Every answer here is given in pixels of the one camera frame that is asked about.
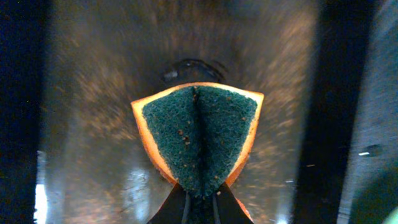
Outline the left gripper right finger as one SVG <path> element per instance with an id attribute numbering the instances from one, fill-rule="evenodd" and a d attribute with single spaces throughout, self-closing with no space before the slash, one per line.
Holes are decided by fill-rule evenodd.
<path id="1" fill-rule="evenodd" d="M 226 183 L 213 194 L 215 224 L 253 224 Z"/>

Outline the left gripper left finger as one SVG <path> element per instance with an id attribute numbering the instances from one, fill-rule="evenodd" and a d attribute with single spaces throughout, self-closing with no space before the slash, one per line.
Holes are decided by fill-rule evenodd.
<path id="1" fill-rule="evenodd" d="M 186 224 L 187 193 L 180 184 L 175 184 L 158 212 L 147 224 Z"/>

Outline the green and yellow sponge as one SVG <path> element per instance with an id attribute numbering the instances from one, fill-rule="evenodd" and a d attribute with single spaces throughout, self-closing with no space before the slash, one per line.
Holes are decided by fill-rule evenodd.
<path id="1" fill-rule="evenodd" d="M 251 152 L 262 93 L 211 82 L 177 85 L 133 101 L 151 163 L 187 193 L 186 223 L 215 223 L 213 194 L 230 189 Z"/>

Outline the light blue plate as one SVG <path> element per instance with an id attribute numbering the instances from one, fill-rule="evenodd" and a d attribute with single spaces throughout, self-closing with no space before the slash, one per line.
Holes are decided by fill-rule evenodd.
<path id="1" fill-rule="evenodd" d="M 386 217 L 382 224 L 398 224 L 398 207 Z"/>

